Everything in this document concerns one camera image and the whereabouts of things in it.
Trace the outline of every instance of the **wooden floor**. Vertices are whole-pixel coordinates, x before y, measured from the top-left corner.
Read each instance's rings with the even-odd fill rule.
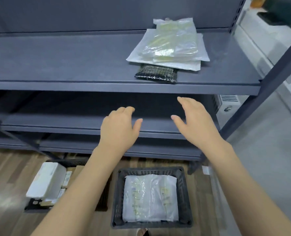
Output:
[[[0,236],[28,236],[46,215],[23,213],[28,202],[25,193],[44,161],[46,158],[36,152],[0,149]],[[114,171],[117,172],[118,169],[124,167],[155,166],[183,166],[187,170],[185,162],[123,158]],[[153,236],[219,235],[210,177],[204,175],[199,169],[191,176],[186,175],[186,181],[194,219],[193,227],[188,229],[150,229]],[[107,212],[94,213],[88,229],[90,236],[136,235],[136,229],[114,230],[110,228],[115,182],[116,174],[113,174],[108,198],[109,209]]]

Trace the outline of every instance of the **left hand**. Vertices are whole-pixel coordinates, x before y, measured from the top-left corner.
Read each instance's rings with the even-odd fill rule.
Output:
[[[139,136],[142,118],[131,124],[133,107],[120,107],[104,118],[101,126],[100,147],[106,147],[124,154]]]

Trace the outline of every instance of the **black package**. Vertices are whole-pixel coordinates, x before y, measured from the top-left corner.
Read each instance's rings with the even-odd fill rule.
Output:
[[[139,71],[135,74],[135,77],[176,83],[177,69],[152,64],[142,64]]]

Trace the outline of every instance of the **forearm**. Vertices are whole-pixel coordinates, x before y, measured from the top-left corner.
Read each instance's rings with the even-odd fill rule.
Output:
[[[32,236],[83,235],[105,184],[121,156],[122,152],[114,152],[106,147],[95,148],[79,176],[46,215]]]
[[[227,142],[206,151],[243,235],[291,235],[291,222],[251,178]]]

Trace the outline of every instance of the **cardboard box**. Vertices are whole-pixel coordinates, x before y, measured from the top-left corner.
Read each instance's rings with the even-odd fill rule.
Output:
[[[62,188],[67,188],[68,187],[68,183],[70,181],[70,178],[71,178],[71,176],[72,176],[72,174],[74,173],[75,170],[76,170],[75,167],[68,167],[67,168],[66,176],[65,176],[64,182],[62,183]]]
[[[71,186],[72,182],[77,178],[80,172],[83,170],[84,166],[77,166],[74,172],[71,174],[70,180],[68,182],[67,188]]]
[[[57,199],[66,176],[66,168],[57,162],[44,162],[26,193],[34,199]]]
[[[65,191],[66,191],[66,189],[60,189],[57,199],[54,199],[54,200],[45,199],[39,203],[40,206],[54,206],[54,204],[57,203],[57,201],[65,193]]]

